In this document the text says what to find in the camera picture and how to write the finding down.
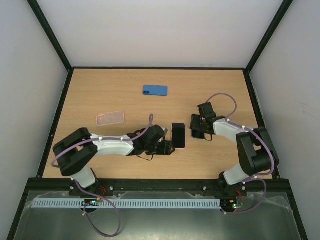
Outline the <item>black phone blue edge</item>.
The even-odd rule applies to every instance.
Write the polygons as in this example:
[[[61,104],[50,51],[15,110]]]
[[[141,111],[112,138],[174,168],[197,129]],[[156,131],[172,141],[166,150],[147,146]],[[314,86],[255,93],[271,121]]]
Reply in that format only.
[[[205,132],[200,125],[192,125],[191,129],[191,137],[195,139],[204,140],[205,139]]]

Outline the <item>black phone case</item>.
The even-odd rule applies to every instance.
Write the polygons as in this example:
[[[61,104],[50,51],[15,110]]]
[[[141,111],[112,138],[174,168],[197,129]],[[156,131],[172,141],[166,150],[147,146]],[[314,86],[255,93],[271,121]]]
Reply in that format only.
[[[154,154],[160,156],[170,156],[175,152],[175,150],[176,149],[170,140],[163,140],[157,143]]]

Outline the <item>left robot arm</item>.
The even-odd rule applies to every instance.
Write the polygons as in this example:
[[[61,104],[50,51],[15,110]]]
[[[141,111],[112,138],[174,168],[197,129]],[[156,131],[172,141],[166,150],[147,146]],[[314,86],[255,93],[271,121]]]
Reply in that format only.
[[[94,171],[88,163],[98,156],[169,156],[172,154],[172,143],[166,140],[168,130],[159,125],[148,125],[147,128],[121,136],[102,136],[90,133],[85,127],[67,136],[53,147],[55,155],[51,166],[58,168],[64,177],[71,177],[83,189],[97,183]]]

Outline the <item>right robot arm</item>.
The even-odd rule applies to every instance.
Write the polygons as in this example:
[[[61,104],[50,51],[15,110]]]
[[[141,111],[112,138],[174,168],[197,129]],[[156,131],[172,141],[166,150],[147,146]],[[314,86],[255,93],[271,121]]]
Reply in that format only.
[[[266,128],[250,128],[218,116],[210,102],[198,105],[198,111],[191,116],[191,130],[208,134],[211,140],[214,135],[224,137],[237,145],[239,163],[218,177],[217,188],[222,195],[229,196],[241,184],[274,172],[279,157]]]

